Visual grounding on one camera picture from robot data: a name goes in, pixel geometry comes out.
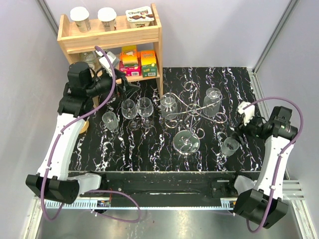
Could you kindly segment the round yellow wooden coaster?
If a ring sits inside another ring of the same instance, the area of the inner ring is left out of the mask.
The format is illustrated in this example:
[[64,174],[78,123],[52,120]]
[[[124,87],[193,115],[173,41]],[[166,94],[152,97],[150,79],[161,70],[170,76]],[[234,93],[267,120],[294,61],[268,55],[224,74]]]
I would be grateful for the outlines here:
[[87,131],[88,127],[89,127],[89,121],[87,120],[87,121],[85,121],[82,129],[80,130],[80,134],[85,133]]

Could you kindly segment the chrome wine glass rack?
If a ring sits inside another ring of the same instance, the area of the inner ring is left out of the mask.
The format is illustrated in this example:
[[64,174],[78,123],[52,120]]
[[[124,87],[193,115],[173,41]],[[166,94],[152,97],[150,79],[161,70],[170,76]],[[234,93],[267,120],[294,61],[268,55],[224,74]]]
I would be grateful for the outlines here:
[[177,103],[177,116],[172,120],[164,118],[164,123],[168,128],[176,128],[179,120],[186,122],[186,129],[178,131],[172,140],[173,149],[181,155],[189,156],[196,153],[200,148],[200,140],[205,137],[205,131],[202,128],[197,128],[196,125],[201,119],[206,119],[212,123],[222,124],[228,120],[225,113],[219,111],[215,117],[207,117],[202,109],[203,105],[199,105],[197,101],[192,103],[185,103],[176,94],[170,92],[175,96]]

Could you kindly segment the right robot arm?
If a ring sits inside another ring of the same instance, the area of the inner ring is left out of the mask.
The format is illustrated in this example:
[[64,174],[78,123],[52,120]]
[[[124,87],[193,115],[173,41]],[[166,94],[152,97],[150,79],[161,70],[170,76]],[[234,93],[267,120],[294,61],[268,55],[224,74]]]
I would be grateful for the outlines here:
[[227,192],[237,197],[235,214],[268,229],[288,212],[289,206],[283,201],[283,180],[298,129],[290,122],[292,110],[283,106],[274,107],[266,122],[255,115],[255,106],[249,102],[242,102],[237,113],[243,119],[231,138],[238,143],[243,143],[244,136],[262,139],[265,155],[256,181],[237,172],[227,184]]

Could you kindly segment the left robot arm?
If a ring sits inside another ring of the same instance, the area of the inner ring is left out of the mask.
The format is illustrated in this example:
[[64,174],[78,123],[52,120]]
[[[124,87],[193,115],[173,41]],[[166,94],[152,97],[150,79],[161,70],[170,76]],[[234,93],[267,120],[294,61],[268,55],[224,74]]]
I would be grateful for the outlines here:
[[86,62],[71,64],[67,78],[49,150],[37,173],[29,174],[25,183],[42,201],[71,204],[80,194],[92,191],[97,197],[102,197],[108,191],[108,184],[96,173],[68,176],[72,152],[88,113],[93,109],[93,98],[101,94],[119,93],[125,99],[140,88],[129,83],[119,70],[115,70],[115,77],[104,72],[97,79],[91,75]]

